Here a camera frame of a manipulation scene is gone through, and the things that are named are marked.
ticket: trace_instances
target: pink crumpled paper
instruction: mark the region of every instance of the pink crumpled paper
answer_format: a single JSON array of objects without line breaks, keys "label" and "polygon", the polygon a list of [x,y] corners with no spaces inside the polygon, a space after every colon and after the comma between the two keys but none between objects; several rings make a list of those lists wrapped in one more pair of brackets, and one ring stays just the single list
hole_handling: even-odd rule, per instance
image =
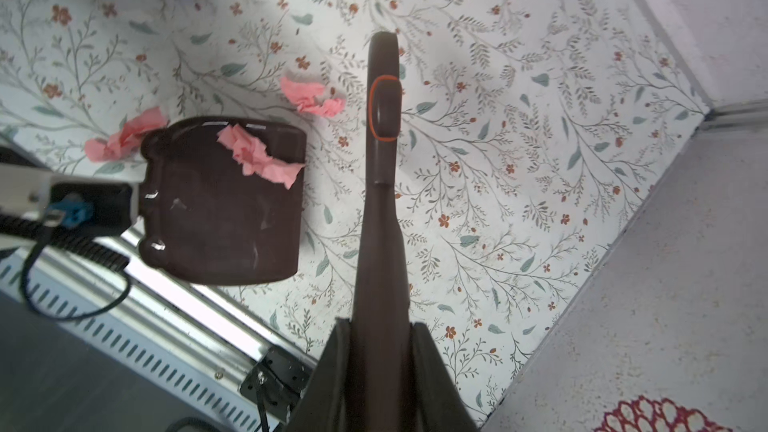
[{"label": "pink crumpled paper", "polygon": [[139,117],[125,123],[120,132],[112,134],[108,140],[90,139],[85,141],[84,150],[91,162],[107,162],[126,158],[141,145],[141,139],[147,132],[162,129],[168,125],[159,107],[143,111]]},{"label": "pink crumpled paper", "polygon": [[299,112],[307,112],[316,116],[331,118],[344,110],[344,99],[326,99],[318,105],[317,97],[325,93],[325,86],[321,83],[293,82],[287,77],[280,78],[280,88],[283,94]]},{"label": "pink crumpled paper", "polygon": [[266,145],[236,124],[219,131],[218,142],[232,151],[232,157],[243,166],[243,175],[257,174],[275,184],[291,188],[304,164],[286,164],[266,154]]}]

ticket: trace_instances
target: table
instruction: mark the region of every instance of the table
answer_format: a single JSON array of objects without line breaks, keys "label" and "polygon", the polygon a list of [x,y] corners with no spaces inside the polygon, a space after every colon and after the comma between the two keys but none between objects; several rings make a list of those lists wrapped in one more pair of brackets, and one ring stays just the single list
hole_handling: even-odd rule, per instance
[{"label": "table", "polygon": [[[412,319],[482,421],[706,111],[633,0],[0,0],[0,132],[139,181],[139,157],[93,164],[83,143],[152,106],[307,131],[299,273],[226,292],[317,357],[350,312],[378,30],[400,43]],[[346,110],[299,115],[281,76]]]}]

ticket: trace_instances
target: orange oval ring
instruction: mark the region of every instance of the orange oval ring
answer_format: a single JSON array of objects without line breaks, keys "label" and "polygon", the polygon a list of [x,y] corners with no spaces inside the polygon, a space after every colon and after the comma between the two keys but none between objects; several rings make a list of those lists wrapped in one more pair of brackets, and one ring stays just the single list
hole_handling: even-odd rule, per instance
[{"label": "orange oval ring", "polygon": [[379,140],[380,142],[394,142],[397,140],[397,137],[379,137],[379,134],[377,134],[376,130],[373,128],[373,93],[376,91],[376,86],[379,85],[379,82],[382,80],[394,80],[400,82],[400,79],[395,76],[378,76],[374,79],[371,84],[370,94],[368,95],[368,128],[371,130],[374,139]]}]

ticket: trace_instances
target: brown brush handle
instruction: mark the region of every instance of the brown brush handle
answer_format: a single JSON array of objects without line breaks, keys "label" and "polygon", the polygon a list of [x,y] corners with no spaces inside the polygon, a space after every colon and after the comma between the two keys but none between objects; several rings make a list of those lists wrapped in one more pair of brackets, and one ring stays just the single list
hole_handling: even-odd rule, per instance
[{"label": "brown brush handle", "polygon": [[397,36],[375,34],[368,55],[366,206],[352,306],[348,430],[411,430],[414,424],[408,273],[394,189],[398,74]]}]

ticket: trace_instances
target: gray floor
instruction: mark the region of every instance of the gray floor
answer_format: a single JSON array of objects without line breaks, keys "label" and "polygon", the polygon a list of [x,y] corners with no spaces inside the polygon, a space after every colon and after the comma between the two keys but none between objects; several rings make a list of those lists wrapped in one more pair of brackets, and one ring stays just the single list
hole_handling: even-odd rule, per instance
[{"label": "gray floor", "polygon": [[595,430],[641,395],[768,430],[767,226],[768,132],[696,136],[483,432]]},{"label": "gray floor", "polygon": [[2,432],[161,432],[204,417],[4,294],[0,338]]}]

